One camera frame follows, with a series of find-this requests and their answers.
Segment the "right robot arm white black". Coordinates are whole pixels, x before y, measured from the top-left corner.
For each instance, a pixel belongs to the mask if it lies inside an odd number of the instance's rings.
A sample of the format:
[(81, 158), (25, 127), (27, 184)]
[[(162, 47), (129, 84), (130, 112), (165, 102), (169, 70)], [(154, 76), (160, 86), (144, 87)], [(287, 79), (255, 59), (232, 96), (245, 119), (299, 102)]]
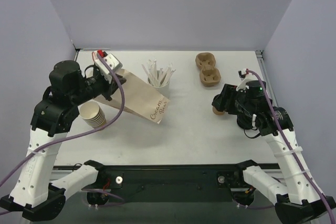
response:
[(266, 174), (252, 160), (238, 164), (233, 181), (238, 186), (249, 184), (271, 201), (282, 223), (305, 223), (335, 208), (335, 200), (326, 196), (315, 184), (298, 145), (293, 123), (284, 108), (267, 100), (266, 83), (248, 81), (243, 89), (225, 84), (213, 98), (218, 112), (237, 117), (244, 130), (256, 128), (265, 137), (284, 176), (285, 184)]

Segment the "beige paper takeout bag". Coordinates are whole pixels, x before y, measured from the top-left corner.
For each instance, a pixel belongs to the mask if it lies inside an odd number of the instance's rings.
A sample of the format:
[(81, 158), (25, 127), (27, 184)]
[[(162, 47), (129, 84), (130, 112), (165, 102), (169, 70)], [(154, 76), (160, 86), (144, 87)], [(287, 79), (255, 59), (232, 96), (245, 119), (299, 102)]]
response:
[(124, 111), (159, 124), (165, 116), (170, 100), (125, 69), (118, 70), (117, 74), (126, 79), (122, 84)]

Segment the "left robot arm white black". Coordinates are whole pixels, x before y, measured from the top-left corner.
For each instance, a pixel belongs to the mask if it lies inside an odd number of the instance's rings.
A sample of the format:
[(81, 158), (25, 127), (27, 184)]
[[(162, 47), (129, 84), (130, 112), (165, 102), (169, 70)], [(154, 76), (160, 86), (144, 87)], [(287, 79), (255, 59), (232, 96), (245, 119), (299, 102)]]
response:
[(68, 133), (79, 106), (98, 96), (111, 100), (125, 83), (117, 74), (121, 67), (117, 60), (97, 60), (92, 65), (93, 75), (85, 77), (76, 61), (54, 66), (50, 86), (34, 109), (26, 157), (16, 166), (20, 176), (11, 193), (1, 198), (3, 209), (21, 212), (32, 222), (53, 220), (76, 192), (90, 185), (105, 185), (106, 169), (96, 161), (87, 161), (54, 182), (50, 177), (61, 144), (70, 140)]

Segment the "brown paper coffee cup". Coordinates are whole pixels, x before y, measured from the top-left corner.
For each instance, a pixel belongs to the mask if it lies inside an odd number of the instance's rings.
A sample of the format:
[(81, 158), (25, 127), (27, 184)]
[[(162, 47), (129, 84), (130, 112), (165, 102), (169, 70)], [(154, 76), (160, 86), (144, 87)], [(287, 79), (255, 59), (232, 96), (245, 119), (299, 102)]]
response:
[(219, 111), (215, 107), (213, 107), (213, 113), (216, 114), (216, 115), (224, 115), (225, 111)]

